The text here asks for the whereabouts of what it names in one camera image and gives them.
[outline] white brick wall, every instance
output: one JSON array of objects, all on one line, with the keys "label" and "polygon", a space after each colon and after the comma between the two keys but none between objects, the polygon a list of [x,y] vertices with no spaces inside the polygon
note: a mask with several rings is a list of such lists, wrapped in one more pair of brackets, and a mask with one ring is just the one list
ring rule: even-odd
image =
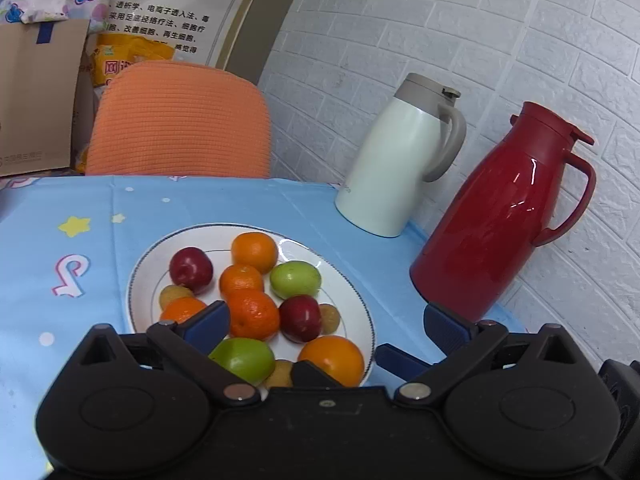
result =
[{"label": "white brick wall", "polygon": [[[537,101],[595,139],[598,186],[572,231],[535,251],[501,298],[531,331],[567,326],[595,363],[640,356],[640,0],[295,0],[260,80],[273,174],[341,181],[408,72],[462,92],[462,152],[425,184],[430,233],[466,176]],[[565,172],[552,226],[585,179]]]}]

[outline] blue tablecloth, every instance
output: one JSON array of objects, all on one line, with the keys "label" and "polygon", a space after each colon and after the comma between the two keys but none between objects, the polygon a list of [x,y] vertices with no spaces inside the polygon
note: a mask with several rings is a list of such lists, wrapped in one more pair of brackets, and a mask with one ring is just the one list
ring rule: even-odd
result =
[{"label": "blue tablecloth", "polygon": [[[408,275],[424,234],[409,225],[379,238],[335,209],[335,189],[289,180],[64,177],[0,184],[0,478],[35,480],[47,460],[34,432],[40,399],[97,322],[126,329],[124,291],[140,255],[179,228],[234,222],[272,230],[313,248],[353,283],[379,344],[428,362],[442,358],[422,332],[424,301]],[[56,269],[68,256],[78,276]],[[490,313],[522,327],[500,308]],[[371,384],[399,381],[374,368]]]}]

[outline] poster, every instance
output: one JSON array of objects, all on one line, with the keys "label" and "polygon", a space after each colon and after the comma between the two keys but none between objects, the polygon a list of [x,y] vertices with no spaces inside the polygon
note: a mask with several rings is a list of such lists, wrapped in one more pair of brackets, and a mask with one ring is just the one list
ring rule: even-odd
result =
[{"label": "poster", "polygon": [[222,67],[251,0],[111,0],[107,32],[162,41],[174,59]]}]

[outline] yellow package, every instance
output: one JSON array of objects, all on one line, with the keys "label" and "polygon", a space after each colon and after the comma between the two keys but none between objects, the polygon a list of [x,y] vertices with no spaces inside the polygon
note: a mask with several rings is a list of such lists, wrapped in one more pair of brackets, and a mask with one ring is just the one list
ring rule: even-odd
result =
[{"label": "yellow package", "polygon": [[94,50],[94,87],[109,84],[127,66],[149,59],[171,59],[175,49],[132,34],[99,34]]}]

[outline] white thermos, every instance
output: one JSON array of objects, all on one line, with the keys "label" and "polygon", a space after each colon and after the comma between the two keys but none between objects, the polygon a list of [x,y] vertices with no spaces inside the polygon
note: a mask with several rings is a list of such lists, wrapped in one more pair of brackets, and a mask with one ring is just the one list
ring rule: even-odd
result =
[{"label": "white thermos", "polygon": [[420,183],[439,179],[465,140],[465,118],[454,108],[459,97],[425,76],[407,76],[373,124],[335,199],[347,220],[379,236],[402,232]]}]

